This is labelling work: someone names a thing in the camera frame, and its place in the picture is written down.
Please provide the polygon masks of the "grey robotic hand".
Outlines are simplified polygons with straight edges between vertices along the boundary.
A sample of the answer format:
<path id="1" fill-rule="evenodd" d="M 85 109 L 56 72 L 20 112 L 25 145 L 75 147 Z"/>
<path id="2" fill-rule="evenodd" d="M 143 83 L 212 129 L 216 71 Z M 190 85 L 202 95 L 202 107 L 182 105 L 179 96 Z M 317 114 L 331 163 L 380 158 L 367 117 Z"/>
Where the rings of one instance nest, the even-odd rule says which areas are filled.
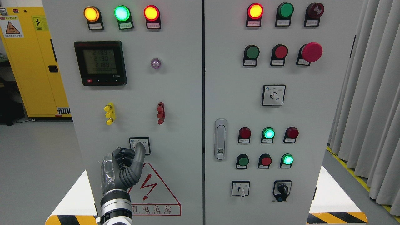
<path id="1" fill-rule="evenodd" d="M 134 144 L 135 149 L 118 147 L 104 156 L 101 165 L 102 193 L 113 189 L 128 190 L 141 178 L 145 159 L 145 146 Z"/>

